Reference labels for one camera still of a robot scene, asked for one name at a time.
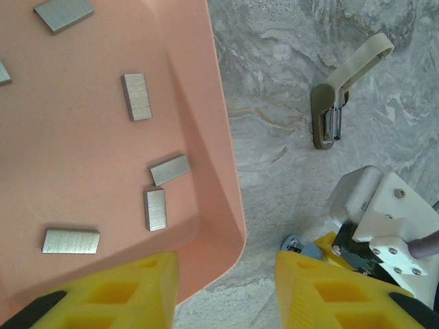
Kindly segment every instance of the screw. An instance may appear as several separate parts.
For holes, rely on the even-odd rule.
[[[332,252],[337,255],[340,256],[342,254],[342,252],[340,251],[340,246],[339,245],[333,245],[332,246]]]
[[[398,199],[402,199],[403,197],[405,197],[405,191],[401,188],[396,188],[394,194],[395,197],[397,197]]]

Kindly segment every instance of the white robot part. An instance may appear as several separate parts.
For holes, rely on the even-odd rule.
[[[368,166],[343,176],[323,215],[336,224],[333,227],[357,224],[353,240],[369,243],[383,261],[380,265],[401,287],[434,307],[439,254],[415,258],[409,246],[439,230],[439,214],[396,173],[383,175]]]

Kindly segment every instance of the yellow plastic part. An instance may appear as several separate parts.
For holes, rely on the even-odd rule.
[[[172,328],[178,276],[177,254],[163,252],[69,282],[32,329]]]
[[[276,292],[284,329],[421,329],[390,297],[406,290],[296,252],[278,252]]]
[[[337,236],[336,233],[329,232],[327,235],[324,235],[321,238],[315,240],[314,244],[317,245],[323,251],[324,254],[323,261],[353,271],[354,268],[352,266],[350,266],[342,257],[337,256],[332,252],[331,245],[332,242],[334,242],[336,236]]]

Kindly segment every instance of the marble surface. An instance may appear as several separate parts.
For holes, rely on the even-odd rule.
[[[174,328],[280,328],[274,257],[289,234],[326,232],[339,178],[396,171],[439,199],[438,0],[209,0],[248,242],[237,266],[176,310]],[[395,51],[351,88],[342,141],[314,149],[313,86],[368,37]]]

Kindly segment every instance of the pink plastic bin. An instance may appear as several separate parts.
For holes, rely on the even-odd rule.
[[[0,323],[47,289],[177,250],[183,301],[239,259],[246,226],[205,0],[91,0],[52,36],[5,0],[0,58]],[[120,76],[144,73],[154,117],[130,122]],[[186,153],[162,187],[168,228],[145,228],[148,166]],[[96,255],[41,254],[49,227],[101,232]]]

